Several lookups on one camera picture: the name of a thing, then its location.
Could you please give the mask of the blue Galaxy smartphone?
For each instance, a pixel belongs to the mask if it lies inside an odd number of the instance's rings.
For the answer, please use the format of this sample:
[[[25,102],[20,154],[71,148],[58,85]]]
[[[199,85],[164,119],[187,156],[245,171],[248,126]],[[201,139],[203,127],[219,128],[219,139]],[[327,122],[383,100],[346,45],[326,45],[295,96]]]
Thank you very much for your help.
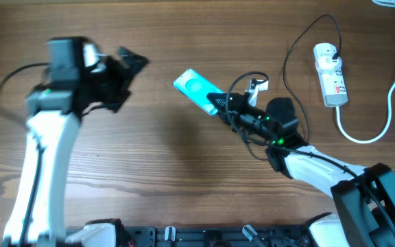
[[[207,95],[224,92],[193,69],[187,69],[174,80],[173,87],[210,116],[215,116],[218,113],[216,107],[208,100]]]

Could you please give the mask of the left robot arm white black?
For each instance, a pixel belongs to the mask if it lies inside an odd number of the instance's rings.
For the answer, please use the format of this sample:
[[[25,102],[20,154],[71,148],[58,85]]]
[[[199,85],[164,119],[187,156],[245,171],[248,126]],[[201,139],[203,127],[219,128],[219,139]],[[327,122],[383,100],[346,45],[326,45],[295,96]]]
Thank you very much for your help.
[[[71,150],[82,119],[93,110],[118,112],[130,84],[149,63],[120,47],[105,55],[83,36],[52,38],[45,81],[25,100],[27,142],[19,190],[3,232],[4,246],[127,246],[131,235],[118,219],[93,220],[75,233],[64,223]]]

